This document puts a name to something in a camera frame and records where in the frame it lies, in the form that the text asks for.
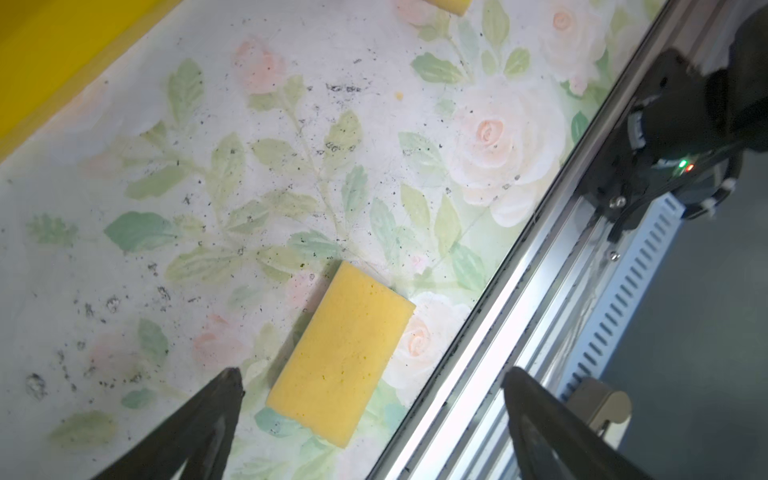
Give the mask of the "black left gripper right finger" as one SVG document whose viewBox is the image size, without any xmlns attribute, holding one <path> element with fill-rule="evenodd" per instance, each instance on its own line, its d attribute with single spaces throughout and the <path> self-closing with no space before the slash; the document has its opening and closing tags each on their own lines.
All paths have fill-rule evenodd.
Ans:
<svg viewBox="0 0 768 480">
<path fill-rule="evenodd" d="M 509 432 L 523 479 L 647 479 L 520 367 L 504 376 Z"/>
</svg>

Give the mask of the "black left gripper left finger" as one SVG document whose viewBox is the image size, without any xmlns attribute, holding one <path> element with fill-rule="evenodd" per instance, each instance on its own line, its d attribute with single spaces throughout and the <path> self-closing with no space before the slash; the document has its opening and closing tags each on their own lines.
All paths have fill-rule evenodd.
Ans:
<svg viewBox="0 0 768 480">
<path fill-rule="evenodd" d="M 244 389 L 237 367 L 223 369 L 98 479 L 221 479 Z"/>
</svg>

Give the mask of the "yellow sponge green backing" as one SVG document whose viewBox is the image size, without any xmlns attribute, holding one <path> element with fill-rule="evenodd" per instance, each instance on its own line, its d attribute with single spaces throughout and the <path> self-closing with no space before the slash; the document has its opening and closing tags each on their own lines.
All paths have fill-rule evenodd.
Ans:
<svg viewBox="0 0 768 480">
<path fill-rule="evenodd" d="M 341 263 L 266 406 L 346 447 L 414 310 L 409 300 Z"/>
</svg>

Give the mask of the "small yellow sponge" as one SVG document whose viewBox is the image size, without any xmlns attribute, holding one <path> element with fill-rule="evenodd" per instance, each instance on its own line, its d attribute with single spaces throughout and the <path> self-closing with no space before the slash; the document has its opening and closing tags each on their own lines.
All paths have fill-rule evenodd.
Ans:
<svg viewBox="0 0 768 480">
<path fill-rule="evenodd" d="M 429 4 L 457 16 L 464 16 L 468 11 L 471 0 L 426 0 Z"/>
</svg>

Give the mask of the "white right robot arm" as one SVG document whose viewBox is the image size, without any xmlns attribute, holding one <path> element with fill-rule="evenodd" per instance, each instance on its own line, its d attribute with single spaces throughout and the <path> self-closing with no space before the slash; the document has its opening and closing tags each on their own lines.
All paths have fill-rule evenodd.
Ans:
<svg viewBox="0 0 768 480">
<path fill-rule="evenodd" d="M 726 67 L 668 80 L 627 118 L 629 145 L 655 160 L 721 148 L 767 150 L 767 8 L 735 32 Z"/>
</svg>

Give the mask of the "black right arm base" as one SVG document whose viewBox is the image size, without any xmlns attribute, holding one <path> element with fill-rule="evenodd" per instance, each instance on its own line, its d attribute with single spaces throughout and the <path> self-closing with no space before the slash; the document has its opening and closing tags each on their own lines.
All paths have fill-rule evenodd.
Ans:
<svg viewBox="0 0 768 480">
<path fill-rule="evenodd" d="M 685 72 L 694 70 L 698 71 L 675 49 L 660 54 L 581 181 L 580 193 L 612 224 L 608 235 L 611 243 L 617 243 L 625 232 L 636 229 L 654 200 L 689 189 L 716 166 L 724 165 L 723 180 L 709 197 L 686 204 L 684 219 L 699 218 L 714 210 L 730 196 L 740 177 L 746 149 L 721 148 L 676 160 L 655 160 L 648 154 L 633 151 L 629 145 L 628 116 L 642 106 L 646 98 L 658 94 L 668 80 L 678 80 Z"/>
</svg>

